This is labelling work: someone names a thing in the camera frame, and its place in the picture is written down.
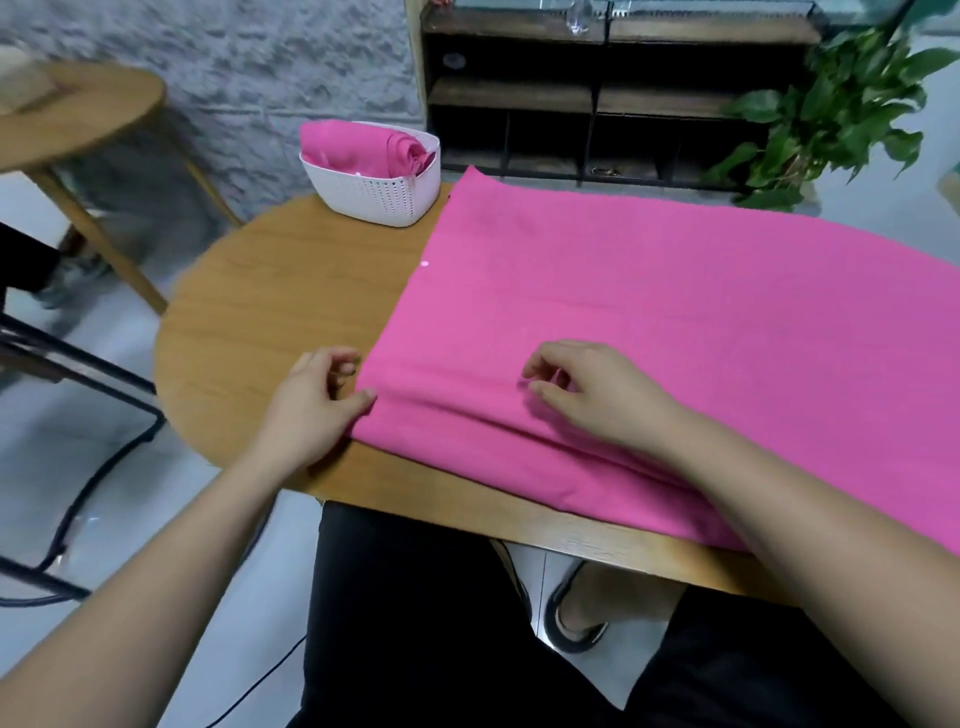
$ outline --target person's leg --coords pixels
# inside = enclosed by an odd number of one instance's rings
[[[620,719],[536,638],[487,539],[334,502],[321,518],[304,676],[297,728]]]
[[[645,728],[886,728],[906,724],[799,609],[690,587],[640,675]]]

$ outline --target hand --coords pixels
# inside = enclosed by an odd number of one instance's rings
[[[317,462],[376,399],[372,389],[332,400],[343,377],[356,371],[360,354],[351,347],[307,352],[276,388],[249,453],[281,478]]]
[[[540,344],[524,365],[523,376],[533,379],[530,391],[572,425],[655,457],[664,455],[688,411],[605,344],[572,339]]]

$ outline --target wooden stool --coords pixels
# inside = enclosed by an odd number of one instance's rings
[[[51,165],[148,123],[183,158],[187,171],[235,227],[243,223],[159,118],[166,84],[150,71],[115,63],[53,61],[44,65],[60,91],[21,112],[0,116],[0,174],[19,170],[43,190],[126,284],[156,313],[167,302],[110,241]]]

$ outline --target left hand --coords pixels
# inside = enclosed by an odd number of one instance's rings
[[[356,372],[359,358],[356,349],[343,346],[303,354],[276,388],[248,454],[285,478],[330,452],[376,399],[372,389],[330,398],[343,377]]]

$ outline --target stool leg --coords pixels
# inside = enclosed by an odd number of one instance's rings
[[[177,154],[180,155],[180,158],[183,160],[183,166],[186,167],[186,171],[190,173],[190,177],[197,182],[200,188],[206,193],[206,196],[210,198],[210,202],[212,202],[217,209],[223,213],[224,217],[230,221],[231,225],[233,225],[235,228],[242,228],[243,220],[237,217],[233,210],[230,209],[227,201],[220,196],[219,192],[217,192],[217,188],[213,186],[213,182],[210,181],[210,178],[204,174],[204,170],[202,170],[197,165],[197,162],[195,162],[193,158],[187,154],[186,149],[184,149],[183,145],[180,144],[180,141],[177,139],[177,136],[173,133],[173,131],[171,131],[170,127],[164,123],[162,119],[157,119],[157,121],[154,123],[154,128],[170,143],[170,146],[177,151]]]
[[[133,261],[117,250],[110,241],[100,223],[84,209],[84,206],[75,198],[57,176],[49,169],[33,169],[25,171],[43,193],[60,208],[67,220],[73,223],[80,234],[99,253],[108,265],[116,272],[130,288],[156,313],[162,314],[167,309],[167,301],[154,288]]]

